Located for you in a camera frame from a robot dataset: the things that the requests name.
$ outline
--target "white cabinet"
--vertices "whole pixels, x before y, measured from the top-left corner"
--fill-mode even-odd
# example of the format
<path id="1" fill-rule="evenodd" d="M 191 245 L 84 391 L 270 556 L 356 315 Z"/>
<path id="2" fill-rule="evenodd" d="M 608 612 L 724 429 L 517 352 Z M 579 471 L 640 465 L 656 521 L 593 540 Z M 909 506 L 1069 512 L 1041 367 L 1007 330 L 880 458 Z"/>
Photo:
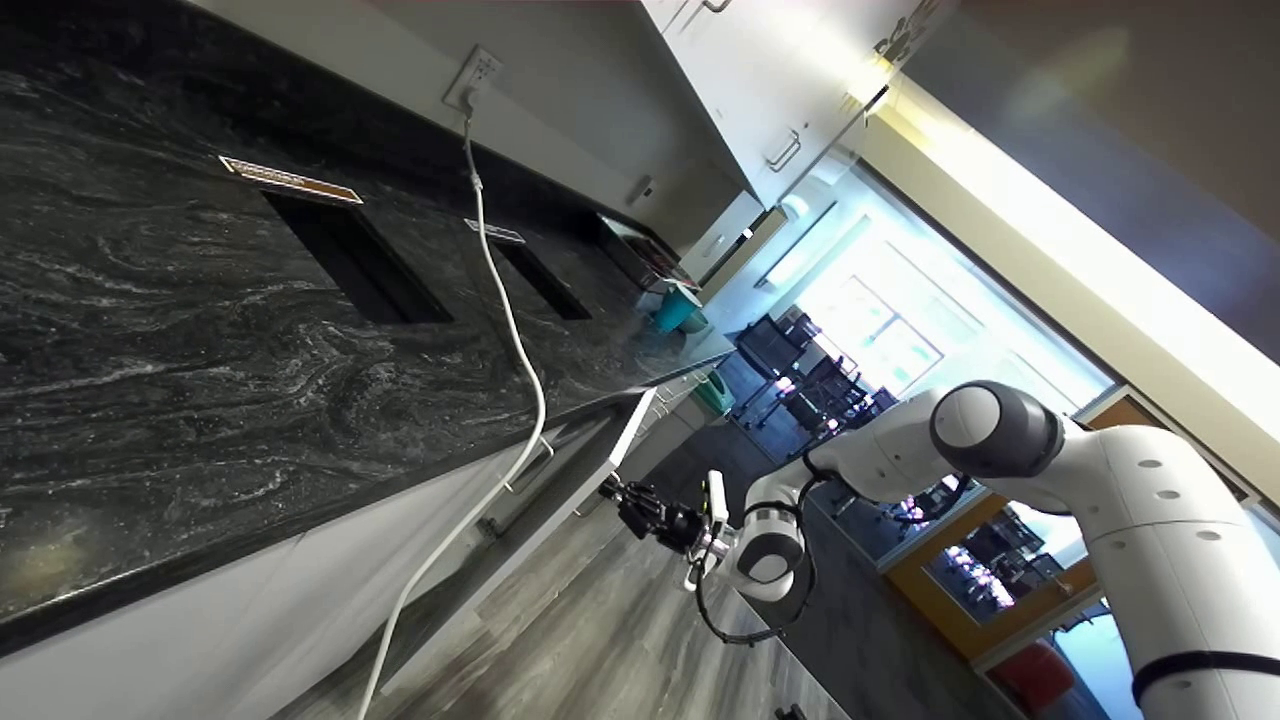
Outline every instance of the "white cabinet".
<path id="1" fill-rule="evenodd" d="M 763 208 L 834 147 L 950 10 L 953 0 L 644 0 Z"/>

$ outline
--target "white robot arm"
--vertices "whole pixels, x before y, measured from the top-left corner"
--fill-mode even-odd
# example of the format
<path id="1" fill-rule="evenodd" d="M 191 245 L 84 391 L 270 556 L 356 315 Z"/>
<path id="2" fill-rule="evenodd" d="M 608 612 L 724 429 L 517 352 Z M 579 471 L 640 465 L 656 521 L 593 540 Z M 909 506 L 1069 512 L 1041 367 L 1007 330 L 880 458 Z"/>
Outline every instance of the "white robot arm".
<path id="1" fill-rule="evenodd" d="M 794 593 L 806 537 L 781 507 L 822 471 L 874 501 L 905 501 L 964 471 L 1007 501 L 1073 512 L 1152 720 L 1280 715 L 1275 564 L 1181 438 L 1081 432 L 1004 383 L 914 398 L 752 484 L 743 534 L 724 556 L 743 596 Z"/>

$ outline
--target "kitchen counter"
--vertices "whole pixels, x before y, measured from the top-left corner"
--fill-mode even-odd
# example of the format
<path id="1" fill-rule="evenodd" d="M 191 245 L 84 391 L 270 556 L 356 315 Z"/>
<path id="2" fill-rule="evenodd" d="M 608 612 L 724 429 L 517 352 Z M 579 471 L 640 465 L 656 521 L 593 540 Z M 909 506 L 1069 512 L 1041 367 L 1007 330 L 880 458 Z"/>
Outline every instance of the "kitchen counter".
<path id="1" fill-rule="evenodd" d="M 186 3 L 0 10 L 0 652 L 526 440 L 462 139 Z M 348 184 L 454 312 L 371 326 L 243 158 Z M 730 352 L 656 336 L 597 213 L 482 154 L 554 422 Z"/>

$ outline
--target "cabinet door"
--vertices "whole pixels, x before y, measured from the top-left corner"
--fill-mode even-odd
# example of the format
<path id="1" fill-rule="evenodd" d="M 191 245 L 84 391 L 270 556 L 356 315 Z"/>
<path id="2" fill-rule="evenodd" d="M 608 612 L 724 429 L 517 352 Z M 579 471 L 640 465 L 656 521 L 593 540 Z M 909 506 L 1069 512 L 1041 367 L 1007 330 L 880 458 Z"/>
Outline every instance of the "cabinet door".
<path id="1" fill-rule="evenodd" d="M 915 46 L 939 3 L 644 0 L 644 10 L 755 202 L 773 208 L 856 120 L 865 100 L 888 86 L 893 63 L 880 62 L 878 46 Z M 878 77 L 874 93 L 854 97 L 849 86 L 870 74 Z"/>

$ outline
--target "floor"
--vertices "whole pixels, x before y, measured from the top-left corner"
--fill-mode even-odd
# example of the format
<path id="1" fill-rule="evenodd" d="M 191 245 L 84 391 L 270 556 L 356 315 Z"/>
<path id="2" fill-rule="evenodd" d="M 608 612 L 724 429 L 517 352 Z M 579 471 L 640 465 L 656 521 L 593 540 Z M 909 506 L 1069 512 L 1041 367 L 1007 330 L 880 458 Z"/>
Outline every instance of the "floor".
<path id="1" fill-rule="evenodd" d="M 806 429 L 789 412 L 770 418 L 763 429 L 715 422 L 647 465 L 644 482 L 670 501 L 698 506 L 701 476 L 720 468 L 739 507 L 747 482 L 801 450 Z M 809 720 L 1011 715 L 899 609 L 834 512 L 835 497 L 809 506 L 814 593 L 797 593 L 786 609 L 747 609 L 730 587 L 712 587 L 712 618 L 730 632 L 763 627 L 761 618 L 786 632 L 786 641 L 755 650 L 724 650 L 679 593 L 685 564 L 651 540 L 633 540 L 600 501 L 562 530 L 558 552 L 527 559 L 430 652 L 402 644 L 391 663 L 402 673 L 384 685 L 371 715 L 773 720 L 781 708 L 801 708 Z M 369 652 L 281 715 L 348 720 L 366 678 Z"/>

